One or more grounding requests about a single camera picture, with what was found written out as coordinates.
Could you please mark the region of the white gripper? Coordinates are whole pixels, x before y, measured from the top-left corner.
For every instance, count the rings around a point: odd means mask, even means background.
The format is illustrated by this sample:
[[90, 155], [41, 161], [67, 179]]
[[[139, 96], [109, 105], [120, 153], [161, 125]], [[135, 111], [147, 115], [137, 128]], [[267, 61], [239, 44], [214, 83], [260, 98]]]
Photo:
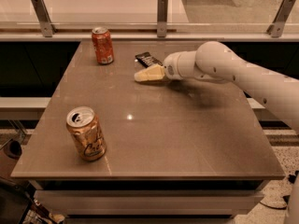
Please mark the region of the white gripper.
[[179, 60], [185, 51], [169, 54], [163, 61], [163, 66], [154, 64], [134, 74], [136, 82], [163, 80], [166, 76], [171, 80], [182, 80], [183, 74], [179, 72]]

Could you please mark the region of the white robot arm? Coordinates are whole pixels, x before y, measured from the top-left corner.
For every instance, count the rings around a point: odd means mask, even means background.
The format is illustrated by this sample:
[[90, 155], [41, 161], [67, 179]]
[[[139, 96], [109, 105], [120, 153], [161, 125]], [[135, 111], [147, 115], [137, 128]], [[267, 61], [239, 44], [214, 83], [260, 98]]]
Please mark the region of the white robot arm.
[[229, 81], [299, 133], [299, 80], [247, 62], [220, 42], [208, 41], [196, 50], [172, 53], [163, 61], [148, 52], [135, 58], [144, 66], [135, 73], [139, 83], [184, 78]]

